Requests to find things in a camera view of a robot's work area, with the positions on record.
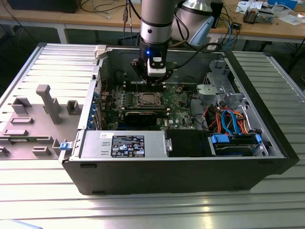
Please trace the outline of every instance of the blue cable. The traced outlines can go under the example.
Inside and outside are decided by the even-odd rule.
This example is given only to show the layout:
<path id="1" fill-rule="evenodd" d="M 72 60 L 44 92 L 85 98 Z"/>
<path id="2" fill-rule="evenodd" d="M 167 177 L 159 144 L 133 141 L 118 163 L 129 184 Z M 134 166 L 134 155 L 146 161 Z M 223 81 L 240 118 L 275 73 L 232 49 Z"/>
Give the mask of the blue cable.
<path id="1" fill-rule="evenodd" d="M 225 48 L 224 48 L 224 50 L 226 50 L 226 49 L 228 48 L 228 46 L 229 46 L 230 41 L 231 41 L 232 29 L 231 29 L 230 23 L 229 23 L 226 19 L 223 19 L 223 20 L 228 24 L 228 26 L 229 26 L 229 32 L 230 32 L 229 40 L 228 40 L 228 42 L 227 42 L 227 45 L 226 45 Z"/>
<path id="2" fill-rule="evenodd" d="M 226 127 L 225 125 L 225 122 L 224 122 L 224 117 L 225 117 L 225 113 L 229 112 L 232 116 L 232 121 L 233 121 L 233 126 L 234 126 L 234 131 L 235 133 L 237 134 L 240 134 L 240 130 L 237 126 L 237 121 L 236 121 L 236 117 L 234 115 L 234 113 L 232 111 L 228 111 L 228 110 L 225 110 L 222 115 L 221 115 L 221 124 L 223 125 L 223 128 L 230 134 L 230 135 L 233 135 L 232 132 Z"/>

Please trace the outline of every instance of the warning label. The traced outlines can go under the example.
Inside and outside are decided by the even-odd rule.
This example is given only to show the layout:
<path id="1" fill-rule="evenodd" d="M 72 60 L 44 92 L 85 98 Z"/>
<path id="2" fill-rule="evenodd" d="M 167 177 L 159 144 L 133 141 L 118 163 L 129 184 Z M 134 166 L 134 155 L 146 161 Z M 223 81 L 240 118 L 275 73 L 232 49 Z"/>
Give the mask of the warning label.
<path id="1" fill-rule="evenodd" d="M 113 136 L 112 157 L 145 157 L 144 136 Z"/>

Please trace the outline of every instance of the workbench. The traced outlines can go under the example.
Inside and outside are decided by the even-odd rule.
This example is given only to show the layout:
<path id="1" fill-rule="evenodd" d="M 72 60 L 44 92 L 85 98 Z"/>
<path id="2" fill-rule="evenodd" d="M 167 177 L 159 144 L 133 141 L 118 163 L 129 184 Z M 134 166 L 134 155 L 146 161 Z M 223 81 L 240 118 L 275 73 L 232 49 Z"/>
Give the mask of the workbench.
<path id="1" fill-rule="evenodd" d="M 104 0 L 94 0 L 95 5 L 105 2 L 106 1 Z M 273 24 L 243 23 L 243 14 L 235 13 L 238 0 L 225 0 L 224 2 L 228 13 L 233 20 L 242 24 L 240 34 L 238 35 L 239 40 L 301 43 L 305 37 L 305 25 L 303 24 L 293 26 L 279 19 L 275 19 Z M 24 26 L 55 28 L 58 32 L 61 43 L 69 43 L 66 33 L 67 29 L 123 31 L 122 15 L 124 7 L 110 11 L 110 19 L 107 19 L 96 13 L 85 12 L 82 9 L 78 9 L 75 14 L 32 10 L 12 10 L 6 1 L 5 3 L 12 15 Z M 113 3 L 111 7 L 104 6 L 100 7 L 100 9 L 109 9 L 123 5 L 124 3 L 125 1 L 119 0 Z M 93 7 L 89 2 L 84 4 L 83 7 L 87 10 L 93 10 Z M 135 4 L 135 8 L 139 13 L 141 12 L 139 4 Z M 2 4 L 0 4 L 0 24 L 18 25 L 10 14 L 6 12 Z M 139 32 L 140 20 L 134 13 L 132 13 L 132 25 L 133 31 Z M 216 29 L 211 29 L 208 36 L 212 38 L 212 41 L 217 40 L 224 37 L 227 31 L 228 29 L 223 21 L 220 21 Z"/>
<path id="2" fill-rule="evenodd" d="M 0 98 L 1 123 L 9 120 L 13 112 L 10 104 L 16 96 L 26 96 L 32 104 L 42 103 L 35 93 L 40 83 L 56 89 L 54 96 L 59 104 L 70 99 L 84 104 L 85 96 L 81 92 L 89 87 L 96 65 L 94 49 L 94 45 L 37 47 Z M 260 53 L 243 53 L 258 62 L 266 61 L 256 58 L 263 56 Z M 21 220 L 44 229 L 304 227 L 305 106 L 301 102 L 304 95 L 282 69 L 278 73 L 264 74 L 259 70 L 250 73 L 249 78 L 257 90 L 271 88 L 275 93 L 274 88 L 279 91 L 290 85 L 299 93 L 297 96 L 270 92 L 262 97 L 272 114 L 277 114 L 274 118 L 280 126 L 295 125 L 282 130 L 300 162 L 284 174 L 269 176 L 250 191 L 84 196 L 56 159 L 0 160 L 0 219 Z M 71 83 L 71 86 L 62 86 L 65 83 Z"/>

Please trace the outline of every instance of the connector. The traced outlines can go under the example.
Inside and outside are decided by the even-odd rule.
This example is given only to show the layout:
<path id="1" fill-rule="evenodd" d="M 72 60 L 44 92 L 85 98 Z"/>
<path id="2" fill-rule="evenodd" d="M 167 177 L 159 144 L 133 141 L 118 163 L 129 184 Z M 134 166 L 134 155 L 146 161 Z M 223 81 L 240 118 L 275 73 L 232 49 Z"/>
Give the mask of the connector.
<path id="1" fill-rule="evenodd" d="M 123 13 L 123 22 L 126 23 L 128 21 L 128 9 L 125 7 L 124 13 Z"/>

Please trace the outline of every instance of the computer case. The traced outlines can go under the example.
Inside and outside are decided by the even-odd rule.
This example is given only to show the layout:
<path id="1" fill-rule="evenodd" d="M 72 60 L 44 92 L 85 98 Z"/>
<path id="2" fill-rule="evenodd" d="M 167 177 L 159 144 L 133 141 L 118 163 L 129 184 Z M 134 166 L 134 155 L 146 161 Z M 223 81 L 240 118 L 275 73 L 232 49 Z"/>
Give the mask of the computer case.
<path id="1" fill-rule="evenodd" d="M 75 13 L 81 0 L 8 0 L 13 10 L 46 10 Z"/>

